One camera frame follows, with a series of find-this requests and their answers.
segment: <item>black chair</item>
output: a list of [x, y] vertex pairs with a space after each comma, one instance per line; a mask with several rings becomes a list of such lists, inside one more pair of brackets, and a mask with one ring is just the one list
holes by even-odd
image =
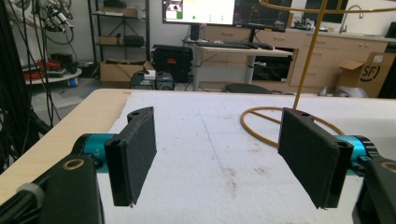
[[251, 93], [251, 94], [272, 94], [271, 91], [267, 89], [245, 83], [232, 83], [228, 84], [224, 87], [225, 92], [237, 92], [237, 93]]

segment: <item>wall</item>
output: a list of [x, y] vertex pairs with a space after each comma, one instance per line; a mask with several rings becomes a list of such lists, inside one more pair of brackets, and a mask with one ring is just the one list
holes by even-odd
[[[136, 1], [124, 0], [128, 6], [134, 6]], [[349, 0], [348, 7], [358, 4], [363, 9], [368, 8], [379, 8], [379, 7], [396, 7], [395, 2], [385, 0]], [[304, 0], [294, 0], [293, 7], [304, 7]], [[154, 44], [163, 45], [175, 45], [181, 46], [181, 40], [189, 33], [188, 25], [174, 25], [174, 24], [163, 24], [162, 23], [162, 0], [150, 1], [150, 42], [151, 46]], [[88, 15], [88, 4], [87, 1], [72, 1], [71, 12], [74, 19], [70, 23], [74, 24], [76, 28], [75, 39], [71, 43], [74, 48], [79, 60], [92, 60], [92, 42], [91, 42], [91, 28], [89, 23]], [[295, 16], [299, 16], [301, 13], [296, 12]], [[396, 21], [396, 13], [366, 13], [364, 19], [359, 20], [358, 15], [348, 15], [346, 25], [347, 31], [350, 33], [360, 33], [367, 35], [384, 35], [392, 21]], [[337, 31], [340, 24], [335, 23], [323, 23], [324, 26], [334, 27]], [[62, 34], [49, 34], [51, 37], [56, 38], [59, 41], [64, 41], [65, 36]], [[49, 42], [48, 52], [66, 52], [72, 53], [73, 50], [67, 45], [56, 45]]]

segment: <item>cardboard box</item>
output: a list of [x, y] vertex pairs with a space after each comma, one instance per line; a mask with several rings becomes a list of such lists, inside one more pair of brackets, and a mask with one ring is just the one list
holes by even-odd
[[131, 89], [131, 78], [142, 70], [155, 73], [147, 61], [106, 60], [100, 64], [100, 80], [104, 88]]
[[102, 11], [107, 15], [137, 18], [137, 8], [135, 7], [103, 7]]
[[115, 36], [99, 36], [99, 44], [101, 45], [118, 45], [119, 38]]
[[343, 61], [339, 67], [343, 72], [336, 88], [340, 86], [358, 87], [366, 91], [369, 97], [376, 98], [387, 78], [396, 54], [372, 52], [365, 63], [351, 60]]

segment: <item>keyboard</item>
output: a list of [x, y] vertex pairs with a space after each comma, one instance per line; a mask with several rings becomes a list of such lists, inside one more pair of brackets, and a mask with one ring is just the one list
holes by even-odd
[[250, 49], [249, 46], [240, 44], [227, 44], [227, 43], [213, 43], [213, 42], [195, 42], [197, 46], [200, 47], [210, 47], [210, 48], [223, 48], [223, 49]]
[[267, 44], [267, 43], [251, 43], [251, 42], [234, 42], [234, 41], [226, 41], [226, 44], [240, 44], [240, 45], [246, 45], [248, 47], [250, 47], [251, 49], [269, 49], [269, 50], [273, 50], [274, 47], [272, 47], [271, 45]]

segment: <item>black case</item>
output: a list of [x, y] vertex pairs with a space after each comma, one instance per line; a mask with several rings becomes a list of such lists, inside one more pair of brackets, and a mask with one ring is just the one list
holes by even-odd
[[187, 47], [154, 45], [153, 63], [157, 72], [170, 73], [176, 83], [189, 81], [192, 66], [192, 49]]

